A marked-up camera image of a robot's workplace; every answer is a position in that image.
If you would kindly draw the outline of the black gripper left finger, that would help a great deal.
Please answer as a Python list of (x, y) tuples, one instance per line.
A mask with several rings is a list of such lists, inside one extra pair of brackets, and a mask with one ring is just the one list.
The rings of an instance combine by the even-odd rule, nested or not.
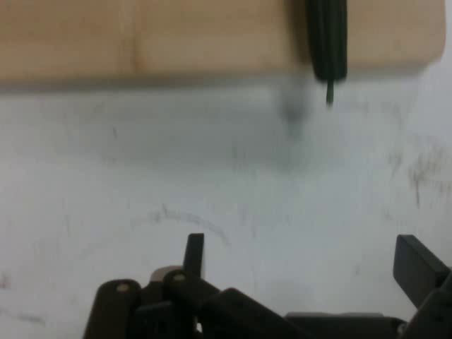
[(235, 289), (201, 277), (204, 236), (190, 234), (181, 268), (145, 287), (135, 280), (103, 283), (84, 338), (276, 338), (287, 322)]

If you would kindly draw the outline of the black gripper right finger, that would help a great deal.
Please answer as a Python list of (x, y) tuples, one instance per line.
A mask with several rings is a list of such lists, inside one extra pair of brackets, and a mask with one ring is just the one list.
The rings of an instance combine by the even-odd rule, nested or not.
[(413, 235), (397, 236), (393, 277), (417, 311), (401, 338), (451, 337), (451, 268)]

